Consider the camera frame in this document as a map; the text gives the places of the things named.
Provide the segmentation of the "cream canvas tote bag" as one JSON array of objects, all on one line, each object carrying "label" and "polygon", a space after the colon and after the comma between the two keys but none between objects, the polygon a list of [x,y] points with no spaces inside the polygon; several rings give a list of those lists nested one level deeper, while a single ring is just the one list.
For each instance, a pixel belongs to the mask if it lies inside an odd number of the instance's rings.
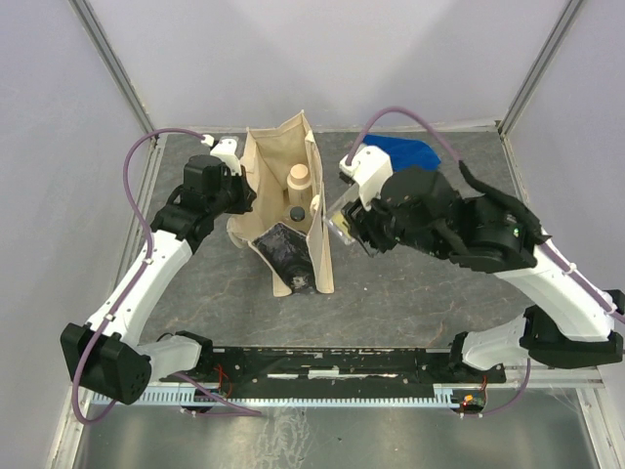
[{"label": "cream canvas tote bag", "polygon": [[273,295],[334,292],[321,156],[302,112],[269,129],[249,129],[241,165],[257,197],[232,215],[230,240],[254,251],[272,273]]}]

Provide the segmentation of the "cream round jar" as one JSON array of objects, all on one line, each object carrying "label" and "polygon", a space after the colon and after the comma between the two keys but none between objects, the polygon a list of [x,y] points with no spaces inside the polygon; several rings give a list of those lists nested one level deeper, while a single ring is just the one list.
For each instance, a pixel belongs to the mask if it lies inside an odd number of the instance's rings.
[{"label": "cream round jar", "polygon": [[292,206],[309,211],[312,199],[313,186],[309,167],[302,163],[292,166],[287,176],[287,201]]}]

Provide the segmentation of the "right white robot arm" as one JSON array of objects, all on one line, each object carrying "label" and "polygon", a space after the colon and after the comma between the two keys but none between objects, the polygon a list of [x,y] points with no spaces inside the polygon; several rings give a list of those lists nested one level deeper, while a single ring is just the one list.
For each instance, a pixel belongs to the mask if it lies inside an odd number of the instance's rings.
[{"label": "right white robot arm", "polygon": [[477,179],[465,163],[459,169],[478,196],[462,197],[437,170],[396,172],[387,158],[340,163],[357,193],[341,209],[348,237],[371,252],[404,245],[493,275],[532,301],[504,324],[457,334],[446,359],[451,377],[467,382],[523,359],[562,369],[621,362],[618,291],[601,291],[580,275],[517,198]]}]

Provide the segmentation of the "clear bottle grey cap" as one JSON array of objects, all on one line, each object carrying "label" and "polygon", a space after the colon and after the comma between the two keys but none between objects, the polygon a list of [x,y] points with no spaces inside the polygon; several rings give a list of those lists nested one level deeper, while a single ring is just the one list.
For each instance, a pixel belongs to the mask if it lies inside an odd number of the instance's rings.
[{"label": "clear bottle grey cap", "polygon": [[358,185],[350,186],[333,202],[323,215],[323,222],[329,231],[345,245],[359,244],[368,257],[373,258],[377,250],[368,246],[360,237],[356,223],[347,215],[347,209],[360,203]]}]

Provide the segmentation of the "clear square bottle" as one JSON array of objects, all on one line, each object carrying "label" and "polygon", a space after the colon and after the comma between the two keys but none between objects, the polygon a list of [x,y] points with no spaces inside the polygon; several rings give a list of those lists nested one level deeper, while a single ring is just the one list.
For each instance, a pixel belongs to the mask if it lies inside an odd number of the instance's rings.
[{"label": "clear square bottle", "polygon": [[312,225],[311,215],[299,205],[287,208],[284,221],[288,227],[304,235],[309,232]]}]

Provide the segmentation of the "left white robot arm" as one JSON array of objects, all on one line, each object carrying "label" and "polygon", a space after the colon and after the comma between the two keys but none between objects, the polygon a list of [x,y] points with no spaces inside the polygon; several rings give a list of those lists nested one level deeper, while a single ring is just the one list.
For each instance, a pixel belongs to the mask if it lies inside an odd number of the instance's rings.
[{"label": "left white robot arm", "polygon": [[250,211],[255,197],[234,154],[213,149],[189,159],[182,184],[156,213],[126,276],[84,324],[63,330],[62,352],[74,383],[130,405],[149,383],[175,372],[194,381],[213,375],[209,339],[183,331],[146,345],[139,341],[157,301],[213,231],[216,218]]}]

